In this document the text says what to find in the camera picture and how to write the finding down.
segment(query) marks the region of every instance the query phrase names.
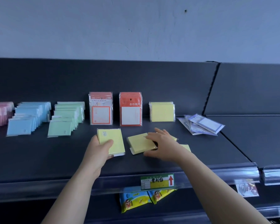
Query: wall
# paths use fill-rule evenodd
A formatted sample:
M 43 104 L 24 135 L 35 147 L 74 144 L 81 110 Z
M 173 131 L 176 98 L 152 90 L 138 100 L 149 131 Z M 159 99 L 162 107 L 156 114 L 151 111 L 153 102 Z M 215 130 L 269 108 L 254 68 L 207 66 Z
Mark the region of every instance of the wall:
M 280 63 L 280 0 L 0 0 L 0 57 Z

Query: red packaging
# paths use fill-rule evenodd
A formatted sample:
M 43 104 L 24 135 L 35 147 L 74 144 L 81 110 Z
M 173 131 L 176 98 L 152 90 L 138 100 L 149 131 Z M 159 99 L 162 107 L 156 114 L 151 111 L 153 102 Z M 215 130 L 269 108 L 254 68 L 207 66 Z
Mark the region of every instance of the red packaging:
M 142 126 L 142 94 L 119 93 L 120 126 Z

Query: white sticky note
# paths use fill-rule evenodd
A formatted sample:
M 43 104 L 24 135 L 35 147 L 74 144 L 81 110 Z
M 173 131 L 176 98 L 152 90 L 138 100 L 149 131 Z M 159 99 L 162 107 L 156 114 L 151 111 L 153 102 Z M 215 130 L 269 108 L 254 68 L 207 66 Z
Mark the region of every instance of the white sticky note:
M 219 124 L 219 123 L 217 123 L 215 121 L 212 121 L 210 119 L 207 119 L 207 118 L 204 118 L 199 123 L 201 123 L 201 124 L 211 128 L 214 131 L 216 131 L 221 126 L 221 124 Z
M 110 108 L 109 107 L 95 107 L 93 106 L 93 122 L 94 123 L 109 123 L 110 122 Z
M 140 124 L 140 107 L 121 107 L 122 125 Z

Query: person's right hand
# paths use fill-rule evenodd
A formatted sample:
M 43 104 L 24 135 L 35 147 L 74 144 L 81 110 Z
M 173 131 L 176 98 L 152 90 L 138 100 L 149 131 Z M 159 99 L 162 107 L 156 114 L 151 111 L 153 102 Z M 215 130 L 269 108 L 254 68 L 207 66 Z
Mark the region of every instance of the person's right hand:
M 146 138 L 157 142 L 158 149 L 144 152 L 145 156 L 178 162 L 184 154 L 190 152 L 176 142 L 166 130 L 155 128 L 155 131 L 156 133 L 148 133 Z

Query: yellow sticky note pad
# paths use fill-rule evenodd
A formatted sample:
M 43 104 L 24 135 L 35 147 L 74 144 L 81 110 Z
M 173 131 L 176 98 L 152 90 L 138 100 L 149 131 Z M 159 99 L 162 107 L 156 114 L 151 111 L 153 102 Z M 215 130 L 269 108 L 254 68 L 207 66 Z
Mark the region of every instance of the yellow sticky note pad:
M 123 156 L 125 154 L 122 134 L 120 129 L 97 129 L 100 144 L 112 139 L 113 145 L 109 149 L 109 155 Z
M 155 143 L 153 143 L 152 140 L 146 139 L 145 136 L 147 136 L 147 133 L 143 133 L 127 138 L 127 141 L 130 144 L 130 149 L 133 155 L 157 148 Z
M 152 122 L 175 121 L 175 107 L 172 102 L 151 102 L 149 106 Z
M 181 145 L 181 146 L 186 148 L 187 150 L 191 151 L 189 145 Z

